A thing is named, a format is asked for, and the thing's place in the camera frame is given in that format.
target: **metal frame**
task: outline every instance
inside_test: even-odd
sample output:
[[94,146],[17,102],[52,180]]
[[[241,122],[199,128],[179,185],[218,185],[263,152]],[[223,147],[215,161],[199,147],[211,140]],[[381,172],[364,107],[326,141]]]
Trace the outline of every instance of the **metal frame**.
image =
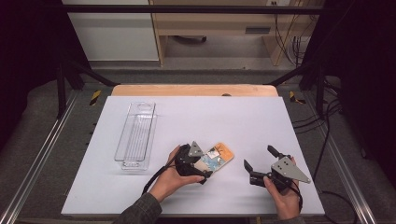
[[[42,8],[44,13],[46,12],[70,12],[70,13],[216,13],[216,14],[300,14],[300,15],[323,15],[323,14],[337,14],[345,13],[343,9],[340,8],[326,8],[326,7],[241,7],[241,6],[120,6],[120,5],[43,5]],[[73,62],[72,59],[66,59],[66,62]],[[88,73],[88,75],[94,77],[95,79],[103,82],[106,85],[115,85],[111,81],[106,80],[103,77],[95,74],[91,69],[78,66],[78,64],[69,64],[78,70]],[[320,67],[320,61],[314,60],[313,62],[305,62],[301,67],[287,73],[285,76],[273,81],[271,85],[278,86],[283,81],[290,79],[301,73],[306,73]],[[64,70],[62,66],[59,67],[57,72],[58,85],[59,85],[59,100],[60,100],[60,113],[58,114],[58,120],[54,124],[48,139],[41,148],[39,154],[37,155],[35,162],[31,166],[29,173],[24,178],[18,189],[16,195],[14,196],[12,202],[9,204],[7,210],[1,216],[0,223],[13,223],[21,208],[28,197],[38,175],[50,154],[54,143],[58,135],[60,134],[65,121],[67,120],[70,111],[73,108],[74,102],[78,96],[76,93],[72,96],[69,106],[64,106]],[[308,103],[315,111],[312,106],[312,102],[308,100]],[[326,133],[326,128],[322,128],[322,133]],[[361,191],[350,173],[346,163],[344,162],[341,154],[339,153],[336,144],[330,137],[330,151],[332,155],[332,160],[337,168],[339,175],[346,187],[346,191],[351,198],[352,203],[355,206],[356,212],[361,220],[361,223],[375,223],[374,216],[367,205]]]

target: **gray floor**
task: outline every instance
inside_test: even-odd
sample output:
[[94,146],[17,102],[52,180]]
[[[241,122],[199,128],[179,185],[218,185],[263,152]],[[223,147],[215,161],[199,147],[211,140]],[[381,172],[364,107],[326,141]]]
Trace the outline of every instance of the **gray floor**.
[[[138,70],[130,70],[131,63],[114,70],[114,64],[95,65],[96,71],[111,80],[121,83],[249,83],[262,84],[282,76],[293,68],[286,59],[279,67],[273,67],[268,53],[259,38],[212,37],[207,42],[186,42],[170,39],[165,65],[137,63]],[[64,217],[60,211],[71,187],[78,166],[89,143],[94,123],[100,116],[106,96],[111,88],[85,77],[86,86],[77,91],[78,98],[69,119],[63,126],[62,133],[40,174],[31,188],[30,194],[21,208],[19,222],[24,218],[31,223],[43,223],[44,219],[69,221],[98,221],[111,219],[73,219]],[[290,91],[294,91],[297,99],[304,99],[312,92],[300,92],[294,78],[277,88],[279,95],[284,97],[290,120],[306,119],[313,115],[308,104],[290,101]],[[89,105],[92,94],[101,90],[102,94],[96,105]],[[0,211],[4,212],[18,190],[22,180],[28,173],[35,156],[50,132],[57,114],[56,83],[50,82],[38,87],[29,94],[29,105],[22,115],[21,122],[9,139],[0,155]],[[330,102],[335,97],[326,92],[325,100]],[[314,172],[318,161],[319,150],[323,137],[320,128],[307,133],[304,129],[296,130],[297,137],[304,153],[305,160]],[[361,157],[360,145],[355,140],[343,115],[336,113],[331,117],[331,134],[342,153],[351,173],[368,203],[377,223],[396,223],[396,192],[382,174],[375,161]],[[329,190],[348,197],[346,188],[334,166],[327,149],[318,171],[316,185],[320,190]],[[351,208],[337,197],[320,194],[326,214],[338,223],[351,223]],[[268,223],[274,217],[266,217],[262,223]],[[307,217],[308,223],[330,223],[324,217]],[[204,220],[202,223],[222,223],[220,220]]]

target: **aluminum rail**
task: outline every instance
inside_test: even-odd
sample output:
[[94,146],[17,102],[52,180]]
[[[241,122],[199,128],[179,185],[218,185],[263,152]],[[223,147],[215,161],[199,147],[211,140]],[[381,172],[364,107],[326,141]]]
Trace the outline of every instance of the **aluminum rail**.
[[2,214],[2,216],[0,216],[1,224],[12,224],[16,221],[18,214],[20,213],[23,207],[23,204],[25,203],[27,197],[29,196],[29,193],[34,186],[35,181],[40,175],[40,172],[43,169],[46,160],[50,155],[53,146],[55,145],[56,140],[58,139],[64,127],[64,124],[66,123],[71,111],[73,110],[73,107],[76,103],[78,96],[79,96],[79,91],[71,92],[64,115],[55,121],[46,141],[44,142],[37,156],[35,157],[35,161],[30,167],[29,172],[27,173],[20,187],[15,193],[14,198],[9,203],[6,211]]
[[[312,94],[309,92],[303,91],[304,98],[306,99],[309,107],[311,110],[316,113],[315,109],[315,101],[313,99]],[[323,138],[325,138],[328,127],[326,124],[320,125],[320,130]],[[340,151],[338,150],[337,145],[335,144],[332,135],[329,133],[329,139],[327,142],[327,149],[330,152],[332,157],[332,162],[335,166],[335,169],[338,172],[338,175],[341,178],[341,181],[346,188],[346,193],[349,196],[350,201],[352,202],[353,206],[355,207],[355,211],[361,220],[362,224],[375,224],[374,215],[367,204],[366,200],[364,199],[363,194],[361,193],[361,189],[359,188],[358,183],[356,182],[353,174],[351,173],[350,169],[347,166],[347,163],[343,159]]]
[[181,5],[44,5],[47,11],[72,13],[215,13],[215,14],[298,14],[323,15],[342,13],[335,7],[248,7],[248,6],[181,6]]

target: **white cabinet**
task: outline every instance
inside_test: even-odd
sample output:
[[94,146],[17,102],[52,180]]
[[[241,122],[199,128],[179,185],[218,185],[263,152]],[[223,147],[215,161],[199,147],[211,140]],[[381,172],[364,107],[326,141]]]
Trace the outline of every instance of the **white cabinet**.
[[[148,5],[147,0],[63,0],[65,5]],[[90,62],[159,61],[148,13],[69,13]]]

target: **floor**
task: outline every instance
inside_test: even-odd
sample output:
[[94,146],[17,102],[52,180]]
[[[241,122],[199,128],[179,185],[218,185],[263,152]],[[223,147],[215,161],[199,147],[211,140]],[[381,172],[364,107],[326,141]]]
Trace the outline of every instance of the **floor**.
[[[99,74],[121,83],[248,83],[263,84],[281,77],[294,68],[287,59],[280,66],[274,67],[260,38],[254,37],[218,37],[208,36],[205,43],[183,38],[170,38],[166,59],[163,66],[155,63],[92,63]],[[111,222],[111,219],[86,218],[73,219],[60,214],[67,191],[73,183],[87,145],[90,142],[94,124],[97,122],[106,96],[111,88],[106,87],[90,77],[83,76],[86,86],[83,91],[70,91],[70,98],[75,97],[75,106],[70,111],[66,123],[57,124],[56,83],[50,82],[31,91],[29,105],[22,115],[21,122],[9,139],[0,156],[0,211],[2,218],[8,208],[15,209],[19,223],[98,223]],[[337,80],[329,80],[337,85]],[[299,77],[277,87],[284,98],[291,121],[306,119],[314,115],[309,99],[315,97],[314,91],[300,91]],[[101,90],[96,105],[89,105],[92,93]],[[290,100],[290,92],[297,101]],[[326,90],[325,100],[330,102],[336,95]],[[297,138],[304,153],[311,174],[318,162],[319,150],[323,145],[322,126],[296,128]],[[60,134],[47,141],[51,129],[60,126]],[[342,113],[331,116],[331,135],[335,151],[340,151],[343,160],[354,177],[358,190],[367,203],[369,215],[375,222],[362,223],[396,223],[396,192],[384,177],[375,161],[361,156],[360,145],[355,140],[346,118]],[[316,185],[326,215],[337,223],[352,223],[352,208],[343,200],[326,191],[336,192],[348,198],[350,188],[342,177],[344,171],[334,165],[337,161],[332,142],[326,147]],[[37,155],[45,155],[42,165],[35,160]],[[31,181],[24,181],[26,175]],[[274,217],[262,217],[261,223],[270,223]],[[206,219],[199,223],[241,223],[240,219]],[[248,223],[256,223],[255,217],[249,217]],[[307,223],[331,223],[325,217],[307,217]]]

